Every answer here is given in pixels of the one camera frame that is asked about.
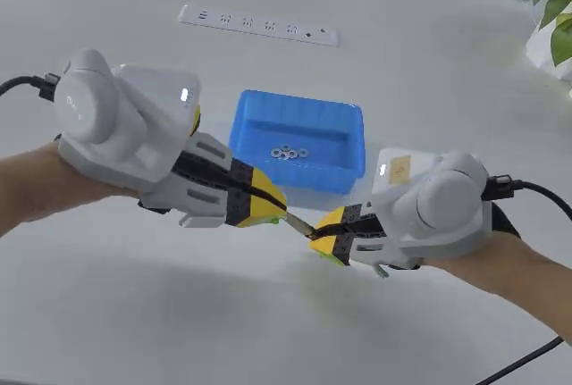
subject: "potted plant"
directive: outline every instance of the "potted plant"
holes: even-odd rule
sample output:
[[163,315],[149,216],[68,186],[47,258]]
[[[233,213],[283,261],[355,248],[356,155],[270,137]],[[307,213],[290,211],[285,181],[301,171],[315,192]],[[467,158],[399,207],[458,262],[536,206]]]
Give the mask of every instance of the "potted plant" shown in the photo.
[[526,55],[538,68],[572,81],[572,0],[546,1],[544,16],[526,44]]

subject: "wrist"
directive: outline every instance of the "wrist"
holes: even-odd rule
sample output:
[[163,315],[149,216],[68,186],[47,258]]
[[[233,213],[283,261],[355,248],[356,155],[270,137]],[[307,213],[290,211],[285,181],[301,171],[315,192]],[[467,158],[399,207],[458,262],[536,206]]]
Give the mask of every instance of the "wrist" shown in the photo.
[[505,297],[515,287],[522,289],[532,279],[530,271],[546,261],[521,239],[495,232],[483,249],[471,255],[427,260],[425,264],[443,269],[479,289]]

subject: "hand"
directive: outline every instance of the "hand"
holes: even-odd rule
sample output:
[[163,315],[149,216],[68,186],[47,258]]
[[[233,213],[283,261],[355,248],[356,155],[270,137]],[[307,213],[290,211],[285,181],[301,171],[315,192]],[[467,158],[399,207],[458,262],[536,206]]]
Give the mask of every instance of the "hand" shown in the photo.
[[80,174],[60,157],[56,143],[1,159],[0,236],[21,222],[111,196],[138,194]]

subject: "white pot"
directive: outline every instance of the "white pot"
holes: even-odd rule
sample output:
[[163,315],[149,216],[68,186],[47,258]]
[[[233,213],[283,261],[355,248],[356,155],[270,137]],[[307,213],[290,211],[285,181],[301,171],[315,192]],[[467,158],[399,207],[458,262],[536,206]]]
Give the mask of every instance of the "white pot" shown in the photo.
[[[564,13],[572,13],[572,4],[566,7]],[[541,68],[559,80],[572,81],[572,59],[568,59],[554,67],[551,53],[552,32],[556,28],[556,21],[552,21],[544,28],[534,30],[533,35],[526,43],[526,56],[534,66]]]

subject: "black cable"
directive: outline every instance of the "black cable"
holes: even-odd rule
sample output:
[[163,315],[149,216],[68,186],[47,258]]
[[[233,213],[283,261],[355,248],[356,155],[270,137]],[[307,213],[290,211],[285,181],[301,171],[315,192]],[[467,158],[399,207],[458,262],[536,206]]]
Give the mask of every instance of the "black cable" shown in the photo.
[[539,186],[538,184],[534,184],[533,182],[528,181],[521,181],[516,180],[515,183],[515,190],[520,190],[522,188],[527,188],[529,190],[535,191],[545,197],[548,197],[552,202],[554,202],[558,207],[564,211],[564,213],[568,216],[568,218],[572,221],[572,207],[566,203],[566,201],[558,196],[556,193],[544,188],[543,186]]
[[60,77],[55,74],[47,74],[45,77],[22,75],[0,84],[0,96],[8,90],[27,84],[39,89],[39,97],[54,102],[55,86],[59,81]]
[[15,77],[11,80],[6,81],[5,83],[0,84],[0,96],[12,88],[16,88],[18,86],[23,86],[26,84],[29,84],[34,88],[40,88],[40,86],[42,85],[42,81],[44,81],[42,78],[35,76],[32,77],[28,75],[23,75],[20,77]]
[[490,385],[493,382],[498,381],[501,378],[504,378],[507,374],[513,373],[516,369],[519,369],[525,364],[530,363],[531,361],[535,360],[539,356],[543,356],[549,351],[552,351],[555,347],[557,347],[560,343],[564,342],[564,339],[561,337],[557,337],[550,342],[548,342],[543,347],[539,347],[535,351],[531,352],[527,356],[523,356],[518,361],[515,361],[512,364],[507,365],[504,369],[496,372],[494,375],[489,376],[484,381],[478,382],[476,385]]
[[[570,205],[568,203],[566,203],[566,201],[562,197],[558,196],[556,193],[548,190],[547,188],[544,188],[543,186],[539,186],[538,184],[534,184],[533,182],[528,182],[528,181],[511,180],[509,185],[510,185],[509,188],[512,191],[521,190],[523,188],[526,188],[526,189],[529,189],[529,190],[534,191],[536,193],[539,193],[545,197],[548,197],[572,221],[572,207],[570,207]],[[535,360],[539,356],[543,356],[547,352],[552,351],[555,347],[557,347],[558,345],[560,345],[563,342],[564,342],[564,339],[561,338],[560,336],[558,336],[557,338],[554,338],[553,340],[548,342],[543,347],[539,347],[538,349],[531,352],[530,354],[523,356],[522,358],[520,358],[519,360],[515,361],[512,364],[507,365],[504,369],[496,372],[492,376],[489,376],[484,381],[478,382],[476,385],[490,385],[490,384],[498,381],[499,379],[504,378],[506,375],[514,372],[516,369],[519,369],[523,365],[530,363],[531,361]]]

